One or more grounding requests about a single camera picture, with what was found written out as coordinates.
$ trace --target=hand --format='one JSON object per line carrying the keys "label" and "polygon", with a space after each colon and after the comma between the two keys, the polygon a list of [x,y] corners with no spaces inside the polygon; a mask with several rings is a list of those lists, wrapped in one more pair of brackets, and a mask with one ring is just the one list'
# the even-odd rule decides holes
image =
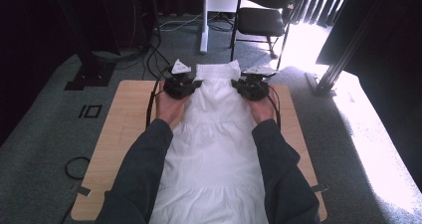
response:
{"label": "hand", "polygon": [[[269,95],[271,99],[274,100],[274,91],[271,87],[269,87]],[[252,118],[254,119],[256,124],[259,124],[260,122],[268,120],[270,118],[274,118],[274,107],[267,97],[256,102],[249,101],[246,98],[243,98],[243,100],[245,100],[245,102],[251,108]]]}
{"label": "hand", "polygon": [[163,92],[164,81],[159,83],[160,93],[155,97],[156,117],[164,120],[170,125],[180,113],[180,108],[189,99],[185,97],[182,100],[173,99],[166,92]]}

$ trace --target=white fabric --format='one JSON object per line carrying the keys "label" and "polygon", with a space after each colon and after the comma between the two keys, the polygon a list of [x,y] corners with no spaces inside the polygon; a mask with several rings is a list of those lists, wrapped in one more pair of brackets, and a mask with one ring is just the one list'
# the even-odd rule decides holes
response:
{"label": "white fabric", "polygon": [[231,86],[237,61],[197,65],[202,86],[174,129],[149,223],[267,223],[247,104]]}

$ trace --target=chair seat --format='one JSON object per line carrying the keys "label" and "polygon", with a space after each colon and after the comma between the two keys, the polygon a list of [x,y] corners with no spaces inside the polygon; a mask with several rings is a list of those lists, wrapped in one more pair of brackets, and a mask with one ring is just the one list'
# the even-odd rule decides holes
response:
{"label": "chair seat", "polygon": [[281,37],[285,34],[282,14],[274,9],[240,8],[238,30],[242,34]]}

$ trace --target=person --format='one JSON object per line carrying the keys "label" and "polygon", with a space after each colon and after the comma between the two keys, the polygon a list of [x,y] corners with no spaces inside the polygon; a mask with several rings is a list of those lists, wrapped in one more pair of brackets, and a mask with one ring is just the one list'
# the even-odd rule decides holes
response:
{"label": "person", "polygon": [[[164,92],[156,96],[156,119],[124,157],[96,223],[148,223],[173,137],[170,124],[187,100],[175,100]],[[269,223],[320,223],[318,200],[297,166],[300,156],[286,143],[273,119],[273,105],[267,98],[245,102],[257,124],[252,136],[264,179]]]}

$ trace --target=long sleeve shirt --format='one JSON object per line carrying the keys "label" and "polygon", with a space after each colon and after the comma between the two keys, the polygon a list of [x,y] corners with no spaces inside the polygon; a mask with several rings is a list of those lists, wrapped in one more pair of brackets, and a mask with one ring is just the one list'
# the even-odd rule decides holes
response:
{"label": "long sleeve shirt", "polygon": [[[258,124],[257,145],[266,191],[269,223],[318,223],[318,201],[297,167],[299,155],[285,142],[276,123]],[[96,223],[148,223],[164,159],[173,133],[155,119],[127,152]]]}

